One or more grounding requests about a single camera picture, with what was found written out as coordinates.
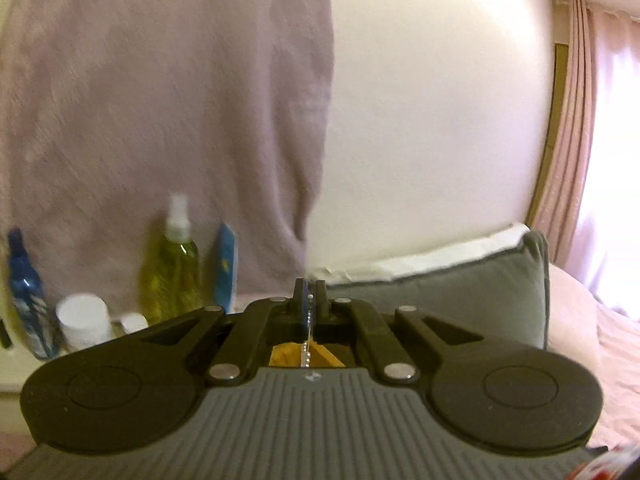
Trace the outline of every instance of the towel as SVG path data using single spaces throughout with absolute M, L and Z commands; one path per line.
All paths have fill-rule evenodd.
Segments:
M 236 233 L 238 294 L 289 290 L 333 66 L 330 0 L 15 0 L 2 228 L 22 228 L 50 301 L 92 292 L 117 316 L 136 309 L 168 195 L 184 192 L 201 254 L 215 261 L 221 221 Z

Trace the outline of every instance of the green spray bottle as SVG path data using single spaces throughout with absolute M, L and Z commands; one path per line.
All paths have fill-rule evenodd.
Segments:
M 191 237 L 188 198 L 172 194 L 164 239 L 150 280 L 149 323 L 166 321 L 202 306 L 200 260 Z

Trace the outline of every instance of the white pillow trim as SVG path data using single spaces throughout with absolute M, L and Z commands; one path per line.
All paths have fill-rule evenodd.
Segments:
M 327 285 L 391 282 L 398 278 L 474 262 L 490 254 L 514 248 L 520 243 L 522 235 L 528 231 L 526 225 L 515 223 L 490 236 L 451 244 L 428 253 L 389 258 L 344 270 L 315 269 L 308 273 L 308 277 L 312 280 L 325 280 Z

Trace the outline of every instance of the white spray nozzle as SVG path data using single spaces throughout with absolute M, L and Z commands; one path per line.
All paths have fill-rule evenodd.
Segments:
M 189 199 L 185 194 L 172 193 L 169 197 L 169 215 L 166 219 L 166 237 L 172 242 L 183 244 L 191 241 L 189 222 Z

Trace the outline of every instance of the curtain rod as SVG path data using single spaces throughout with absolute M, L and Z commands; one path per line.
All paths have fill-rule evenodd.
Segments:
M 569 0 L 554 0 L 554 4 L 555 5 L 562 5 L 562 6 L 569 6 Z M 613 16 L 616 16 L 618 12 L 626 12 L 629 17 L 631 18 L 632 22 L 637 22 L 640 23 L 640 16 L 633 16 L 631 15 L 629 12 L 627 12 L 626 10 L 613 10 L 610 7 L 605 7 L 601 4 L 598 4 L 598 6 L 600 7 L 601 10 L 603 10 L 603 12 L 606 12 L 607 14 L 612 14 Z M 591 3 L 587 2 L 587 8 L 591 9 Z

